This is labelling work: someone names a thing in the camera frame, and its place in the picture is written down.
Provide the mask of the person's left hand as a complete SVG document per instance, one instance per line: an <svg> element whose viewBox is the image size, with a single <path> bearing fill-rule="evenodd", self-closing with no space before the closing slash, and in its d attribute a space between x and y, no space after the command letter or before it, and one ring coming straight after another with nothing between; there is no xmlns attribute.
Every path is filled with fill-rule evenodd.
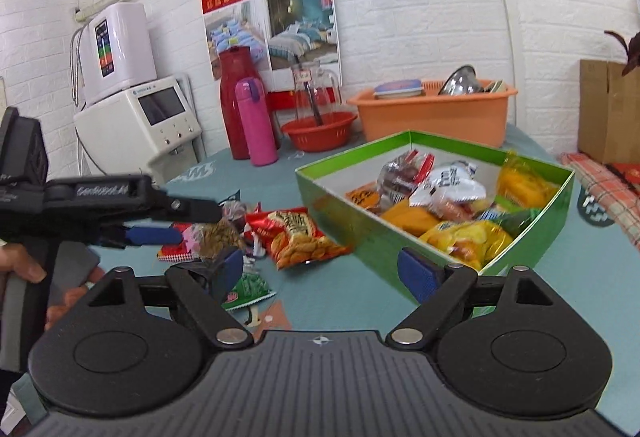
<svg viewBox="0 0 640 437"><path fill-rule="evenodd" d="M24 246L17 243L1 246L1 272L14 273L14 275L18 275L21 279L30 283L40 283L47 277L47 272L32 258L32 255L26 251ZM88 293L90 284L96 284L104 275L105 271L96 266L92 269L88 279L79 287L67 289L64 292L63 301L48 308L44 330L51 329L58 320L64 317Z"/></svg>

